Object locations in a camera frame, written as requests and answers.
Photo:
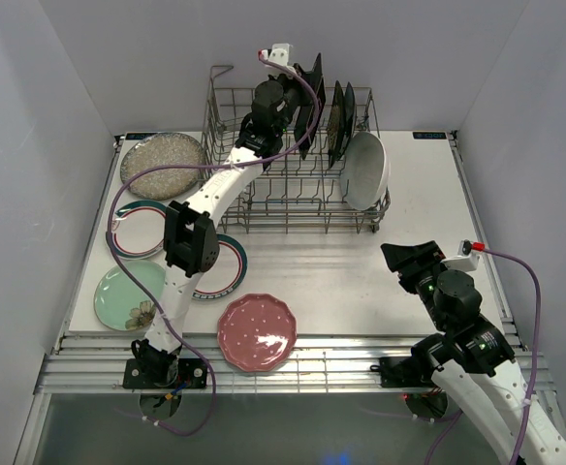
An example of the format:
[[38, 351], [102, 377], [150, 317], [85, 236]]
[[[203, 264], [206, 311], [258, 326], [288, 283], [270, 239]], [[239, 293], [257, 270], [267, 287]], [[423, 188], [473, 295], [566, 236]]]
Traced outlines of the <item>pink dotted scalloped plate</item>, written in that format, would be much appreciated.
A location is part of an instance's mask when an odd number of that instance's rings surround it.
[[244, 372], [269, 372], [284, 362], [297, 342], [297, 320], [271, 294], [246, 294], [231, 302], [217, 325], [224, 359]]

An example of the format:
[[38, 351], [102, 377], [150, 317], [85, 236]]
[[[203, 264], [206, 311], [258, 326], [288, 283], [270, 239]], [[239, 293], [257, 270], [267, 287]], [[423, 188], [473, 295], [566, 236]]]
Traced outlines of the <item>black floral square plate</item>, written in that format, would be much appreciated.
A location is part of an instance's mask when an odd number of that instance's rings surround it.
[[327, 125], [329, 168], [339, 159], [345, 134], [345, 100], [340, 82], [334, 85], [333, 98]]

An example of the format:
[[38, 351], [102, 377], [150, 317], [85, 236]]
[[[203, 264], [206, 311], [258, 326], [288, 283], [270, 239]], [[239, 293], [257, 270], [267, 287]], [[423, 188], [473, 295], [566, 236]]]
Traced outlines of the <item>white oval plate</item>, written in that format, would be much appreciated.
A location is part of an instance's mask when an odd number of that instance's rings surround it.
[[340, 174], [342, 199], [352, 208], [364, 211], [387, 191], [391, 163], [381, 139], [370, 132], [355, 134], [345, 153]]

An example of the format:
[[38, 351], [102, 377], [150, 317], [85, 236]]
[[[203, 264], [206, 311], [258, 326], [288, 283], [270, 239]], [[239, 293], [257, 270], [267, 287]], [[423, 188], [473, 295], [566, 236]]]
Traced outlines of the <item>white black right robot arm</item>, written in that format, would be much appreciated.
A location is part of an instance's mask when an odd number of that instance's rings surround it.
[[464, 240], [451, 258], [434, 241], [384, 243], [381, 251], [436, 329], [410, 356], [384, 356], [372, 366], [382, 387], [440, 388], [504, 463], [566, 464], [566, 440], [534, 396], [538, 353], [531, 353], [530, 374], [524, 376], [502, 330], [482, 314], [471, 273], [490, 252], [486, 245]]

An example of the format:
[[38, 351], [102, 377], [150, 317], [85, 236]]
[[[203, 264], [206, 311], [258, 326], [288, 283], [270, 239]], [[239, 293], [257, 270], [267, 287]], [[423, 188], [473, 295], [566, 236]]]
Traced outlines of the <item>cream floral square plate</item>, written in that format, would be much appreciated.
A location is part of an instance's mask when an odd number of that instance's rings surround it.
[[299, 107], [299, 113], [294, 129], [294, 137], [295, 142], [299, 145], [299, 156], [302, 160], [305, 160], [315, 140], [319, 123], [316, 123], [316, 125], [313, 127], [313, 130], [309, 132], [307, 139], [305, 139], [303, 142], [299, 142], [299, 140], [311, 127], [315, 116], [318, 116], [318, 119], [321, 119], [326, 102], [322, 54], [319, 53], [317, 55], [311, 71], [304, 71], [299, 64], [296, 64], [295, 67], [299, 75], [302, 76], [304, 80], [311, 86], [320, 103], [320, 105], [316, 107], [313, 105], [312, 98], [307, 97]]

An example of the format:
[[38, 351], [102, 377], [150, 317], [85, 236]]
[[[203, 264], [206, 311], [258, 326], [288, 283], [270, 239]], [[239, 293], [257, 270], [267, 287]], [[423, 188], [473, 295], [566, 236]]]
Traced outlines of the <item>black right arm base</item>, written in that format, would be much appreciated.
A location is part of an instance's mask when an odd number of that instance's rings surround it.
[[380, 376], [382, 388], [435, 388], [432, 374], [449, 358], [446, 355], [414, 352], [410, 356], [382, 356], [369, 367]]

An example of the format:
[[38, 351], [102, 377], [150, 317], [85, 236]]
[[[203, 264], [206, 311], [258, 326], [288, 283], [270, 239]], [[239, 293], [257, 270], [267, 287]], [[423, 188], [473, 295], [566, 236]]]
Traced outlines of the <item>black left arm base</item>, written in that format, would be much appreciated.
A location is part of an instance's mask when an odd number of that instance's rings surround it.
[[150, 346], [147, 339], [131, 343], [132, 357], [125, 364], [122, 386], [126, 389], [201, 389], [207, 386], [208, 369], [199, 358], [184, 358]]

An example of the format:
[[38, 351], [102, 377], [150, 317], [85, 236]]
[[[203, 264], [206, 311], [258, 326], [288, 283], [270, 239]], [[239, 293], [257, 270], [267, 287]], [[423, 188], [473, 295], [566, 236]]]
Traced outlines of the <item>teal square plate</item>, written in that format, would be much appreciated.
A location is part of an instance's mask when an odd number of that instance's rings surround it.
[[341, 146], [341, 155], [344, 155], [350, 140], [355, 132], [356, 124], [356, 94], [351, 82], [347, 83], [345, 94], [345, 131]]

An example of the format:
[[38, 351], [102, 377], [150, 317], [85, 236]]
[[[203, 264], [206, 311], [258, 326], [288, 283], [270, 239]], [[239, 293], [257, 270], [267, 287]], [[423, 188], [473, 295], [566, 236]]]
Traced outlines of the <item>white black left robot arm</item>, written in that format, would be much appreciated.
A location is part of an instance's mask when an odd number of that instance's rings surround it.
[[278, 155], [288, 126], [295, 127], [294, 148], [307, 151], [325, 105], [322, 65], [305, 71], [294, 65], [261, 82], [250, 111], [241, 121], [238, 138], [225, 167], [187, 201], [172, 201], [166, 209], [163, 249], [166, 274], [156, 315], [142, 340], [131, 349], [140, 372], [157, 387], [171, 385], [178, 375], [176, 352], [193, 293], [213, 268], [220, 247], [216, 228], [238, 195]]

